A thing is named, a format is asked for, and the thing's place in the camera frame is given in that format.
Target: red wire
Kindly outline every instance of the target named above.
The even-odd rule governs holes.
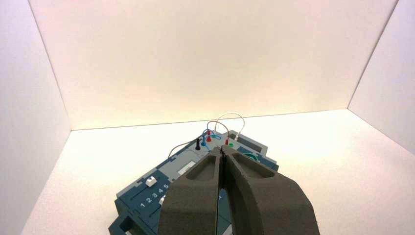
[[[216,122],[216,123],[219,123],[219,124],[221,124],[223,127],[225,127],[226,128],[226,130],[228,131],[228,141],[229,141],[229,130],[228,130],[228,128],[223,124],[223,123],[220,123],[220,122],[218,122],[218,121],[209,121],[207,124],[206,124],[206,129],[209,129],[209,123],[211,123],[211,122]]]

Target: white switch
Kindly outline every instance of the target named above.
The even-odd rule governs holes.
[[[145,182],[145,184],[149,187],[153,186],[155,183],[157,182],[156,178],[154,178],[153,176],[150,176],[150,178],[147,179],[147,181]]]
[[[160,198],[160,201],[159,201],[160,205],[163,205],[163,202],[164,202],[164,198],[165,197],[166,197],[166,195],[164,195],[162,198]]]

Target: white floor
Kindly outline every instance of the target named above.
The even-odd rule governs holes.
[[[109,234],[115,194],[205,127],[73,131],[22,234]],[[243,134],[303,188],[322,235],[415,234],[415,156],[350,111],[247,118]]]

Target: white wall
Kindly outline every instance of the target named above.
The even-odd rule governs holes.
[[[0,1],[0,234],[20,234],[69,133],[28,2]]]
[[[415,153],[415,1],[399,1],[349,109]]]
[[[396,0],[30,0],[73,129],[347,107]]]

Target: electronics kit board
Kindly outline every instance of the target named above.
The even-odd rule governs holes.
[[[243,153],[255,161],[261,162],[269,168],[277,171],[277,163],[266,157],[267,147],[237,132],[229,131],[228,146]],[[117,194],[115,205],[119,214],[114,224],[126,223],[123,218],[129,217],[131,223],[130,233],[133,235],[156,235],[161,211],[161,205],[168,191],[169,185],[195,165],[214,147],[222,146],[228,137],[228,133],[214,132],[208,135],[204,132],[198,139],[189,142],[177,153],[163,161],[154,169],[138,178]],[[226,191],[219,192],[217,234],[231,235],[231,213],[228,205]]]

